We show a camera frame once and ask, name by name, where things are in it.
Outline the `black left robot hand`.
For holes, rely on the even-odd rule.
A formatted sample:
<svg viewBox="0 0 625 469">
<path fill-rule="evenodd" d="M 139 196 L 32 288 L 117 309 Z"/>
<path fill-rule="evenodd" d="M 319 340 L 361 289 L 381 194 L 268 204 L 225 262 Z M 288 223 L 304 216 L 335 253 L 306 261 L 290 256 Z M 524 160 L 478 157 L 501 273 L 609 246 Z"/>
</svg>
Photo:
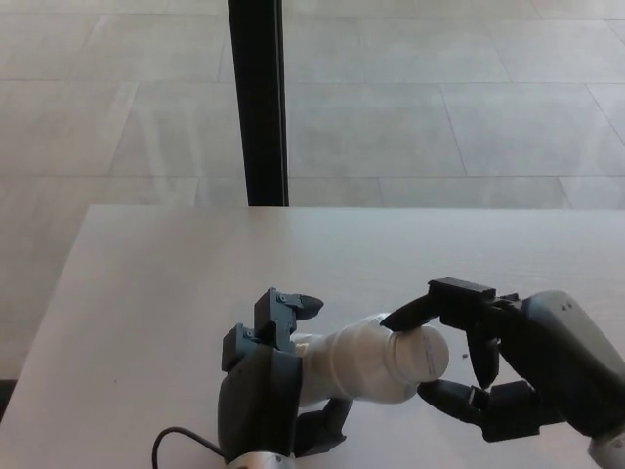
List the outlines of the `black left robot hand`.
<svg viewBox="0 0 625 469">
<path fill-rule="evenodd" d="M 253 326 L 239 322 L 224 336 L 218 438 L 225 463 L 262 453 L 288 461 L 346 440 L 351 400 L 329 398 L 323 409 L 299 413 L 304 362 L 291 336 L 322 307 L 318 298 L 271 287 L 254 305 Z"/>
</svg>

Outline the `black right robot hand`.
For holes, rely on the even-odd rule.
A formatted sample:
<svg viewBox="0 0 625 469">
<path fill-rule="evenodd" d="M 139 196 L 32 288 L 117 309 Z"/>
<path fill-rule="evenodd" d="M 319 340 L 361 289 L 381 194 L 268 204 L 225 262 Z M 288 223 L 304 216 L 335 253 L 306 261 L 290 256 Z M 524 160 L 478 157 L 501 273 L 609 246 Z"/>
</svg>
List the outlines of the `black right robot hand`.
<svg viewBox="0 0 625 469">
<path fill-rule="evenodd" d="M 407 332 L 437 319 L 465 331 L 476 386 L 419 385 L 422 400 L 480 427 L 489 443 L 568 423 L 599 438 L 624 425 L 624 360 L 583 308 L 561 290 L 521 298 L 457 278 L 433 279 L 426 295 L 382 325 Z"/>
</svg>

